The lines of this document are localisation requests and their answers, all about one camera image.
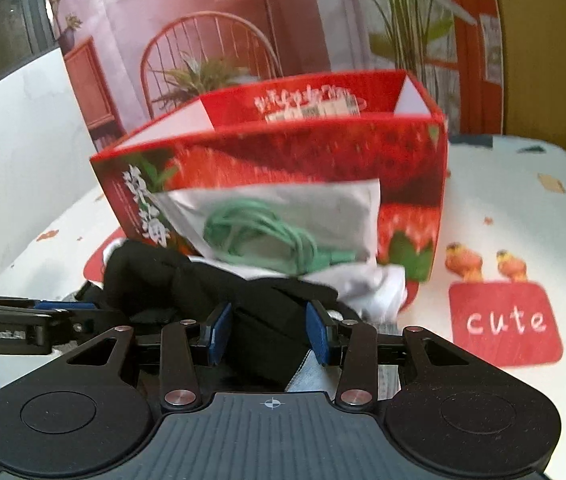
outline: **wooden chair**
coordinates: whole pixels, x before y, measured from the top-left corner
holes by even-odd
[[[156,102],[173,89],[161,72],[185,68],[184,56],[196,60],[222,58],[259,79],[282,76],[279,58],[253,23],[226,12],[194,12],[163,27],[145,47],[141,85],[152,119],[174,107]]]

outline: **white wall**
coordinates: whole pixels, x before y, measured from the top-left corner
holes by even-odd
[[[58,49],[0,81],[0,272],[96,185],[93,152]]]
[[[325,46],[332,70],[336,72],[372,68],[367,30],[359,0],[316,0],[316,2],[323,22]]]

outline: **circular pad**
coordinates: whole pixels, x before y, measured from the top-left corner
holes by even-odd
[[[30,400],[20,418],[32,430],[48,434],[70,433],[87,426],[96,415],[90,397],[74,392],[52,392]]]
[[[457,430],[489,435],[511,425],[516,412],[507,400],[496,395],[461,392],[443,401],[441,415]]]
[[[92,386],[74,375],[76,388],[24,381],[0,390],[0,467],[27,478],[85,476],[140,445],[153,424],[143,396],[121,380]]]
[[[408,384],[385,412],[392,439],[413,460],[454,478],[516,478],[547,464],[561,422],[528,386]]]

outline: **white tablecloth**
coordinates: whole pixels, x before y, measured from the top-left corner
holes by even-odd
[[[543,145],[546,152],[517,153],[531,144]],[[540,283],[548,294],[563,355],[554,364],[507,371],[544,392],[557,406],[562,434],[546,473],[553,480],[566,480],[566,193],[545,190],[537,178],[539,173],[551,175],[566,190],[566,153],[536,141],[497,138],[491,150],[451,146],[449,168],[432,279],[399,314],[399,327],[417,324],[452,339],[448,288],[459,278],[444,266],[448,243],[461,242],[481,254],[486,280],[503,280],[497,271],[497,251],[524,258],[530,281]],[[47,231],[58,231],[55,236],[33,241],[0,275],[0,294],[63,298],[82,285],[85,263],[117,227],[100,189],[93,189],[50,225]],[[0,356],[0,385],[50,358]]]

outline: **cartoon bird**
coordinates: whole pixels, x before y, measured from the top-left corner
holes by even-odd
[[[464,282],[483,281],[483,258],[463,244],[454,243],[447,246],[445,266]]]
[[[513,282],[527,282],[528,266],[509,251],[499,251],[496,253],[496,262],[499,273]]]

